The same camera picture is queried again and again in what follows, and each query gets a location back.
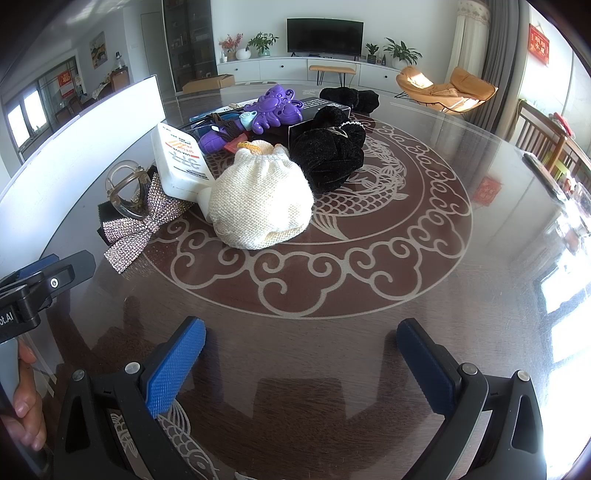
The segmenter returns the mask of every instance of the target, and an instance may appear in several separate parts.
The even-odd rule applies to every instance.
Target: white curtain
[[[458,1],[456,36],[453,41],[452,58],[447,70],[447,82],[456,67],[461,67],[478,78],[481,77],[490,24],[491,13],[483,2],[478,0]]]

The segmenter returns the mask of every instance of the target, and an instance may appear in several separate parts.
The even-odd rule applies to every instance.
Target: flower arrangement
[[[236,39],[233,39],[229,34],[226,40],[221,41],[219,44],[228,53],[234,53],[242,41],[243,34],[239,33],[236,35]]]

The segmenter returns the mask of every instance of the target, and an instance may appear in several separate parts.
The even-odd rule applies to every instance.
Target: cardboard box
[[[232,87],[236,84],[234,75],[218,75],[199,80],[193,80],[183,86],[183,93],[204,92],[205,90],[217,90],[224,87]]]

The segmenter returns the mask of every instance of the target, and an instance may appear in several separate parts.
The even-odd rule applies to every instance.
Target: window
[[[29,130],[27,129],[27,124],[22,115],[20,105],[8,114],[8,122],[10,123],[14,141],[17,143],[17,146],[20,147],[29,139]]]
[[[27,111],[29,123],[33,130],[38,130],[47,123],[45,112],[43,112],[43,106],[41,105],[41,98],[39,98],[39,92],[37,90],[34,90],[25,97],[25,110]]]
[[[66,110],[71,112],[70,102],[82,95],[82,87],[74,81],[69,91],[60,90],[59,76],[65,72],[70,72],[72,79],[77,77],[74,57],[45,72],[3,105],[15,149],[23,160],[61,127],[56,114]]]

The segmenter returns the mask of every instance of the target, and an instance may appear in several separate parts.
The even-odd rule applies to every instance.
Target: white vase
[[[400,60],[398,58],[392,59],[392,68],[393,69],[402,70],[406,67],[408,67],[408,63],[406,62],[406,60]]]
[[[251,57],[251,51],[245,48],[241,48],[240,50],[236,50],[236,59],[237,60],[248,60]]]

